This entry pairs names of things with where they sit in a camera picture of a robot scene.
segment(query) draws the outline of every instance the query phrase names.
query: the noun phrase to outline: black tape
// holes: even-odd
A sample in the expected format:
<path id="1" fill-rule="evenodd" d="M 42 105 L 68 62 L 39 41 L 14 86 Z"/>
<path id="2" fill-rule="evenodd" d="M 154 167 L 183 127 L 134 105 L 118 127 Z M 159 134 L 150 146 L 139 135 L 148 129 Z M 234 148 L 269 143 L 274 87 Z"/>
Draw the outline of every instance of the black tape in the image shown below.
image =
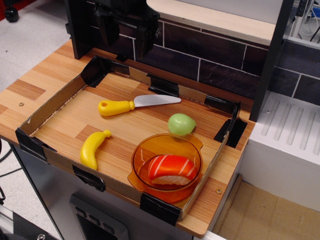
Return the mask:
<path id="1" fill-rule="evenodd" d="M 232 118 L 225 121 L 219 132 L 214 137 L 214 140 L 222 143 L 226 133 L 230 132 L 226 145 L 236 148 L 242 134 L 247 127 L 247 123 L 240 119 L 240 103 L 234 103 L 233 106 L 234 109 L 232 112 Z"/>
<path id="2" fill-rule="evenodd" d="M 36 137 L 28 136 L 21 128 L 15 130 L 16 138 L 19 142 L 21 150 L 31 154 L 32 156 L 47 162 L 47 158 L 44 153 L 44 144 L 41 140 Z"/>
<path id="3" fill-rule="evenodd" d="M 128 66 L 96 55 L 84 67 L 80 75 L 88 86 L 95 88 L 108 73 L 114 72 L 123 75 L 130 74 Z"/>
<path id="4" fill-rule="evenodd" d="M 156 94 L 179 97 L 178 84 L 151 74 L 148 74 L 147 76 L 150 77 L 151 81 L 150 87 L 148 88 L 149 91 L 154 92 Z"/>
<path id="5" fill-rule="evenodd" d="M 181 209 L 168 204 L 148 193 L 143 192 L 140 199 L 140 209 L 175 226 Z"/>
<path id="6" fill-rule="evenodd" d="M 87 171 L 84 171 L 75 165 L 72 165 L 72 169 L 74 174 L 80 178 L 85 184 L 89 184 L 92 187 L 95 187 L 100 192 L 103 192 L 106 189 L 105 181 L 103 181 L 100 177 L 93 175 Z"/>
<path id="7" fill-rule="evenodd" d="M 117 55 L 115 59 L 119 60 L 120 62 L 125 62 L 128 60 L 128 58 L 122 54 Z"/>
<path id="8" fill-rule="evenodd" d="M 237 107 L 237 104 L 234 102 L 227 101 L 227 100 L 210 96 L 210 95 L 206 96 L 204 100 L 204 104 L 228 114 L 233 114 L 234 109 Z"/>

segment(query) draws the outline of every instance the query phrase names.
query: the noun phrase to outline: wood grain surface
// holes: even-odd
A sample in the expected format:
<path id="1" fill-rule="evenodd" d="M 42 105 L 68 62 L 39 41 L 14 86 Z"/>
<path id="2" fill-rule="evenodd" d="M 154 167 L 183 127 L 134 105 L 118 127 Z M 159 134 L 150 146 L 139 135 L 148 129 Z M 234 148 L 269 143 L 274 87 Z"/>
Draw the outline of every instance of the wood grain surface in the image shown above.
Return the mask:
<path id="1" fill-rule="evenodd" d="M 115 59 L 110 53 L 93 49 L 80 60 L 76 60 L 72 43 L 68 41 L 1 92 L 1 138 L 18 146 L 15 130 L 50 97 L 78 76 L 95 55 Z M 135 96 L 143 94 L 153 93 L 148 91 L 148 86 L 143 83 L 109 73 L 96 88 L 86 87 L 80 91 L 32 135 L 57 150 L 59 154 L 80 163 L 80 149 L 85 139 L 93 132 L 109 129 L 111 137 L 107 138 L 96 151 L 97 170 L 125 185 L 132 186 L 128 181 L 128 175 L 132 170 L 131 157 L 136 146 L 150 136 L 169 133 L 170 116 L 184 113 L 197 123 L 192 134 L 203 143 L 202 172 L 205 171 L 221 145 L 214 140 L 214 136 L 230 116 L 187 99 L 182 99 L 182 102 L 177 104 L 139 107 L 110 117 L 99 115 L 97 107 L 101 100 L 133 100 Z M 255 123 L 248 120 L 249 105 L 246 105 L 247 107 L 240 113 L 242 120 L 248 125 L 239 144 L 236 148 L 226 146 L 223 149 L 188 215 L 176 225 L 198 238 L 206 234 L 253 130 Z M 217 189 L 220 189 L 222 194 L 217 194 Z"/>

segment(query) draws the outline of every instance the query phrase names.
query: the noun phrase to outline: dark brick wall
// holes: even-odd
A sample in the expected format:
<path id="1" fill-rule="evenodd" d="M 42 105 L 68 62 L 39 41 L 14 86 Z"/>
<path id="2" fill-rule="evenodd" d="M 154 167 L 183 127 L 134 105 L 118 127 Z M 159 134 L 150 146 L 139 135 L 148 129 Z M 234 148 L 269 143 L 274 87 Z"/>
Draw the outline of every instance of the dark brick wall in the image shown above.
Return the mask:
<path id="1" fill-rule="evenodd" d="M 93 39 L 100 40 L 95 20 Z M 135 52 L 135 32 L 121 26 L 120 39 L 97 47 L 194 81 L 254 99 L 268 47 L 161 19 L 161 34 L 146 57 Z"/>
<path id="2" fill-rule="evenodd" d="M 272 91 L 320 105 L 320 49 L 287 40 Z"/>

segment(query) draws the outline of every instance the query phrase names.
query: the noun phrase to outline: yellow knife handle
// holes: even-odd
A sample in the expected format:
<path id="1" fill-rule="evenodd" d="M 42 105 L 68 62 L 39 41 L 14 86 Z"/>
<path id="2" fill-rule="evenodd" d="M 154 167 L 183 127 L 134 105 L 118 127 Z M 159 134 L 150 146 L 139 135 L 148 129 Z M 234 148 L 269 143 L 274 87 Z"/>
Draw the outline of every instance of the yellow knife handle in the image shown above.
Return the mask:
<path id="1" fill-rule="evenodd" d="M 102 116 L 113 116 L 122 114 L 135 109 L 135 103 L 133 101 L 112 101 L 103 100 L 99 102 L 98 110 Z"/>

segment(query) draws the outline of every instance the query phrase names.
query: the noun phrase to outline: toy knife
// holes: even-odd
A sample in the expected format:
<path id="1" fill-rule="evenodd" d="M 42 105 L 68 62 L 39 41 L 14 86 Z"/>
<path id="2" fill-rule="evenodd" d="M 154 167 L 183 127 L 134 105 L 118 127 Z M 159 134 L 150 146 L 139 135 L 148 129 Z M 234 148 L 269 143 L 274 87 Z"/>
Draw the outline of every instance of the toy knife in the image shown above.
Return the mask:
<path id="1" fill-rule="evenodd" d="M 168 95 L 140 95 L 133 101 L 103 100 L 98 104 L 99 113 L 102 116 L 113 116 L 134 110 L 137 107 L 146 107 L 163 104 L 180 103 L 181 98 Z"/>

